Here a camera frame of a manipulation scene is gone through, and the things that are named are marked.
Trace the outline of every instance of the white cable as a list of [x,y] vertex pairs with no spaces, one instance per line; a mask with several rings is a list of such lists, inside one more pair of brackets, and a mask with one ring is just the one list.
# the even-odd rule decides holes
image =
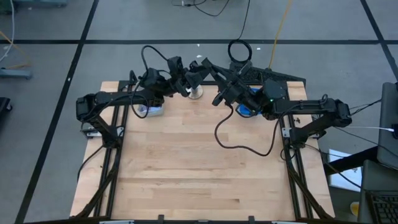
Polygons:
[[373,129],[381,129],[381,130],[386,130],[390,132],[394,132],[392,128],[380,128],[380,127],[356,127],[356,126],[347,126],[346,128],[373,128]]
[[14,4],[12,3],[12,0],[10,0],[11,3],[11,12],[12,12],[12,35],[11,35],[11,44],[8,47],[6,53],[0,58],[0,62],[7,56],[8,52],[10,52],[12,45],[14,43],[14,34],[15,34],[15,22],[14,22]]

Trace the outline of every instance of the gray floor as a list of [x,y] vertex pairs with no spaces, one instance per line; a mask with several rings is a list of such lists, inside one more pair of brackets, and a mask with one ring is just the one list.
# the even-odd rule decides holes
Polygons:
[[[65,8],[21,8],[16,14],[16,39],[79,39],[92,1],[70,0]],[[287,1],[252,0],[244,39],[273,39]],[[204,10],[216,12],[224,1],[209,1]],[[398,39],[393,0],[368,1],[385,39]],[[243,23],[246,1],[231,0],[220,17],[208,17],[193,7],[172,7],[169,0],[100,0],[88,39],[233,39]],[[9,16],[0,16],[0,30],[10,34]],[[294,1],[281,39],[376,39],[357,0]],[[75,119],[75,100],[99,90],[103,81],[127,79],[131,69],[144,71],[141,45],[85,45],[72,80],[49,154],[29,207],[26,221],[67,218],[76,187],[76,172],[83,159],[86,139]],[[185,65],[198,55],[227,67],[227,46],[221,44],[155,45],[167,57],[180,55]],[[32,58],[31,80],[0,80],[0,96],[12,99],[14,110],[0,134],[0,222],[12,223],[41,150],[76,45],[21,45]],[[266,67],[271,45],[253,44],[252,61]],[[398,46],[389,46],[398,57]],[[22,62],[13,50],[0,67]],[[150,66],[166,68],[148,51]],[[272,69],[307,79],[309,98],[327,93],[356,106],[381,97],[384,82],[396,82],[380,45],[278,45]],[[355,126],[377,126],[379,105],[354,118]],[[377,131],[352,129],[377,141]],[[323,150],[355,153],[372,146],[335,129],[320,140]],[[341,203],[336,202],[341,210]]]

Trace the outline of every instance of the yellow cable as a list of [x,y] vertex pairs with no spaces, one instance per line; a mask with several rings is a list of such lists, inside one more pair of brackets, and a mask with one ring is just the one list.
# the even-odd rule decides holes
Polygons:
[[276,33],[276,36],[275,36],[274,47],[272,48],[271,60],[269,61],[268,68],[271,68],[272,61],[274,60],[274,54],[275,54],[276,43],[278,41],[278,36],[279,36],[280,31],[282,30],[282,26],[284,25],[284,21],[285,21],[287,12],[289,11],[290,6],[292,5],[292,2],[293,2],[293,0],[289,0],[289,2],[287,3],[284,16],[282,17],[282,20],[280,21],[278,32]]
[[22,49],[20,49],[17,45],[13,44],[11,42],[11,40],[3,32],[0,31],[0,35],[3,36],[13,47],[15,47],[26,58],[26,61],[27,61],[25,64],[10,66],[10,67],[7,67],[6,69],[16,69],[16,68],[23,68],[23,67],[31,66],[29,56]]

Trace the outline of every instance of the wooden tabletop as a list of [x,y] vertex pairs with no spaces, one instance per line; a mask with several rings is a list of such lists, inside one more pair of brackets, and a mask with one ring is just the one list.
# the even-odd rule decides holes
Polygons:
[[[116,91],[118,82],[103,82],[101,91]],[[288,82],[291,100],[306,100],[302,82]],[[295,220],[285,162],[280,158],[282,138],[276,133],[272,152],[259,157],[245,149],[223,149],[214,129],[230,109],[211,104],[217,86],[203,86],[198,100],[176,94],[165,99],[163,116],[139,119],[129,111],[114,198],[113,219],[155,220]],[[110,122],[113,108],[101,116]],[[300,115],[303,126],[310,115]],[[268,151],[275,121],[262,116],[244,119],[236,113],[218,130],[228,146],[245,145]],[[100,147],[90,139],[85,158]],[[317,141],[307,144],[318,147]],[[327,213],[334,216],[320,153],[301,150],[308,189]],[[82,170],[71,215],[87,204],[98,188],[105,150]],[[305,209],[298,190],[302,217]],[[108,193],[101,214],[105,213]]]

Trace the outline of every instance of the yellow object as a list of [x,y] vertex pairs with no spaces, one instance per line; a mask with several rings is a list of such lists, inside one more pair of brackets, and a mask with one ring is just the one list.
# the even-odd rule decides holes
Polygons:
[[359,211],[359,202],[353,202],[351,205],[349,205],[349,209],[351,209],[351,213],[358,217],[358,211]]
[[23,68],[23,67],[31,66],[31,62],[30,62],[29,56],[22,49],[20,49],[17,45],[13,44],[11,42],[11,40],[3,32],[0,31],[0,35],[3,36],[13,47],[15,47],[26,58],[26,61],[27,61],[25,64],[14,65],[14,66],[11,66],[11,67],[7,67],[6,69],[15,69],[15,68]]
[[292,2],[293,2],[293,0],[289,0],[289,2],[287,3],[285,13],[284,13],[284,15],[283,15],[283,17],[282,17],[282,20],[280,21],[279,28],[278,28],[278,32],[276,33],[276,36],[275,36],[274,46],[273,46],[273,48],[272,48],[272,53],[271,53],[271,60],[269,61],[268,68],[271,68],[272,61],[274,60],[274,53],[275,53],[276,43],[277,43],[277,41],[278,41],[278,36],[279,36],[280,31],[282,30],[282,26],[284,25],[284,21],[285,21],[287,12],[289,11],[289,9],[290,9],[290,7],[291,7]]

